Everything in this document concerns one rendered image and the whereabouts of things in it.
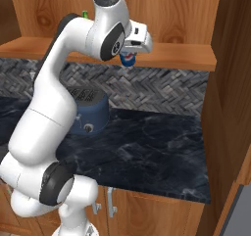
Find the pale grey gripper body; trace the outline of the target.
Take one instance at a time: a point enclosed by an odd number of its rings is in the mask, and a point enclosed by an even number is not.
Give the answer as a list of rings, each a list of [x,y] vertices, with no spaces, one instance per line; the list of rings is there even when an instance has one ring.
[[[124,43],[123,51],[128,53],[147,54],[152,50],[152,38],[149,33],[129,36]]]

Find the blue red white can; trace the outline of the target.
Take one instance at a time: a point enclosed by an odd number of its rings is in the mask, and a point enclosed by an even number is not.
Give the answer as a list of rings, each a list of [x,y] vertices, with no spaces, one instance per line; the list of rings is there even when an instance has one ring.
[[[121,53],[120,59],[124,67],[132,67],[135,64],[135,55],[132,53]]]

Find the tall wooden cabinet panel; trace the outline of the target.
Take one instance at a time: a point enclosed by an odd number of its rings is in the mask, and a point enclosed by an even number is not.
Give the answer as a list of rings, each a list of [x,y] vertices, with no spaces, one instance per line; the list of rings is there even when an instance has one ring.
[[[211,203],[196,236],[220,236],[241,186],[251,183],[251,0],[220,0],[202,129]]]

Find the wooden base cabinet door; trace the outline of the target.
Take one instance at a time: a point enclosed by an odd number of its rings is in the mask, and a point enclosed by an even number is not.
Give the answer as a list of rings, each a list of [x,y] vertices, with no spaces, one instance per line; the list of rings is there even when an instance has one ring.
[[[196,236],[204,204],[115,188],[109,236]]]
[[[101,205],[101,209],[98,211],[98,214],[95,214],[93,212],[93,208],[91,206],[88,206],[86,208],[86,215],[89,221],[98,230],[99,236],[109,236],[107,228],[106,202],[103,186],[99,186],[96,203]]]

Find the blue toaster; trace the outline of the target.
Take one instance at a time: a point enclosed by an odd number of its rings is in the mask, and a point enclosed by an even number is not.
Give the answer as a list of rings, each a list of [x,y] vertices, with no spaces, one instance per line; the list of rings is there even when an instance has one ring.
[[[68,91],[75,99],[77,114],[70,134],[92,136],[100,133],[109,123],[109,99],[97,87],[70,86]]]

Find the wooden base drawer unit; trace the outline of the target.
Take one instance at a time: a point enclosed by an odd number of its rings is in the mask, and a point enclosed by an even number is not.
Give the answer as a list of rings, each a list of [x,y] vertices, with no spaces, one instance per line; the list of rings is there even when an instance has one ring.
[[[59,227],[58,211],[37,217],[20,217],[11,208],[12,188],[0,180],[0,231],[20,236],[51,236]]]

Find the open wooden wall cabinet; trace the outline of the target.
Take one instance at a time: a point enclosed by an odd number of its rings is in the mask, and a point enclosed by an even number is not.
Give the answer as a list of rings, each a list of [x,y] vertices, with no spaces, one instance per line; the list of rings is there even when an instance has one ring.
[[[132,20],[147,25],[153,39],[150,54],[136,57],[138,67],[213,71],[216,57],[211,41],[220,0],[126,0]],[[87,11],[93,0],[0,0],[15,30],[0,41],[1,58],[40,60],[68,13]]]

